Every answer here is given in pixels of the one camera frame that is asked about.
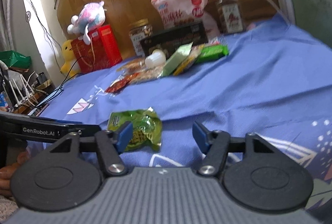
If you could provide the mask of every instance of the gray ribbed panel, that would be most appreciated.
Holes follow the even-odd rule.
[[[60,213],[20,209],[6,224],[314,224],[304,210],[283,215],[249,211],[232,202],[215,179],[190,168],[135,168],[110,178],[88,203]]]

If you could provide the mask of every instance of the black box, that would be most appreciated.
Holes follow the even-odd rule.
[[[159,31],[141,40],[145,56],[155,49],[162,50],[169,58],[179,46],[193,42],[193,46],[208,42],[202,21],[197,21]]]

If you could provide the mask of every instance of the fuzzy fabric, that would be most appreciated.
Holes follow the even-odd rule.
[[[14,201],[8,200],[3,196],[0,196],[0,223],[3,223],[17,210],[17,205]]]

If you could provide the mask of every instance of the jar label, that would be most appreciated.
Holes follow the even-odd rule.
[[[145,53],[142,49],[142,45],[140,43],[140,41],[145,38],[146,38],[146,35],[144,34],[144,32],[134,34],[130,37],[137,56],[145,56]]]
[[[243,31],[238,4],[222,6],[222,12],[226,21],[227,33],[237,33]]]

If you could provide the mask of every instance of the glass jar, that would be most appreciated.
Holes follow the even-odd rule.
[[[140,41],[152,35],[152,25],[148,19],[142,19],[130,24],[129,37],[132,40],[137,56],[145,56]]]
[[[241,11],[240,0],[217,0],[217,11],[224,34],[233,34],[245,31],[245,23]]]

